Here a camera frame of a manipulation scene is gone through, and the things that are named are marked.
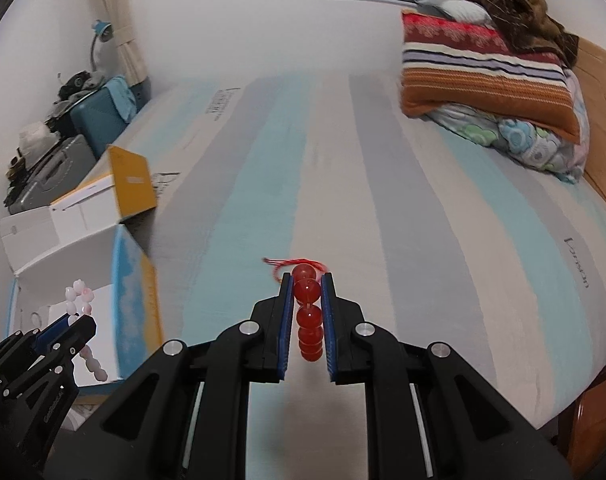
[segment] striped bedsheet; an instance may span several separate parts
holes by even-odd
[[[606,363],[605,203],[405,117],[395,75],[185,81],[117,143],[158,186],[137,236],[166,338],[215,338],[276,293],[262,257],[302,257],[400,340],[451,344],[535,426]],[[251,389],[248,478],[366,478],[363,389],[292,345],[285,383]]]

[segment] gray suitcase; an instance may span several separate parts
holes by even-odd
[[[78,186],[96,164],[92,150],[82,135],[65,139],[48,160],[40,163],[16,202],[11,215],[49,205]]]

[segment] wooden bed frame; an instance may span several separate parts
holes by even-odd
[[[590,121],[586,179],[606,201],[606,51],[581,39],[574,67]],[[606,452],[606,367],[558,417],[558,450],[574,477],[586,478]]]

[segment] red string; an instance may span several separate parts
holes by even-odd
[[[317,274],[317,282],[320,281],[321,276],[327,272],[327,267],[321,262],[315,262],[314,260],[306,260],[305,258],[296,258],[294,260],[270,260],[269,258],[264,258],[263,261],[264,263],[274,267],[272,269],[272,276],[274,277],[277,283],[281,282],[281,277],[279,276],[279,269],[281,267],[287,267],[298,264],[310,264],[312,267],[319,271],[319,273]]]

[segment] brown fur blanket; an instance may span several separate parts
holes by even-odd
[[[576,62],[578,36],[547,15],[545,0],[472,0],[490,14],[508,47],[517,54],[554,52],[572,68]]]

